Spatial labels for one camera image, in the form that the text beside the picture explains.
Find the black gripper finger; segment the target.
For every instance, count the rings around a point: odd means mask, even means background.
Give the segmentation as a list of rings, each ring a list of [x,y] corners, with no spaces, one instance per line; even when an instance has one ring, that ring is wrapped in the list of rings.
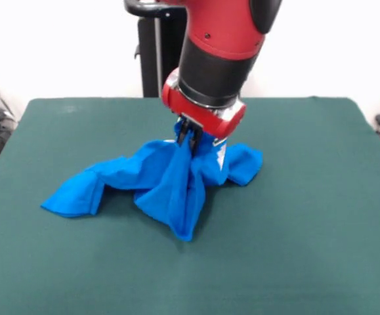
[[[191,128],[191,122],[187,118],[182,118],[180,120],[180,129],[179,129],[179,134],[177,137],[177,143],[181,145],[184,142],[184,139],[186,138],[189,130]]]
[[[196,153],[200,140],[203,136],[203,129],[199,125],[191,124],[188,131],[190,132],[190,150],[192,153]]]

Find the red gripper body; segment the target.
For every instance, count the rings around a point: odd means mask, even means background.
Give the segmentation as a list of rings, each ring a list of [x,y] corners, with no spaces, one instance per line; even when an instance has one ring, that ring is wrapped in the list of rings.
[[[243,119],[246,105],[237,98],[224,109],[209,109],[186,98],[178,88],[179,69],[175,68],[167,77],[163,90],[163,103],[175,114],[189,119],[215,138],[230,136]]]

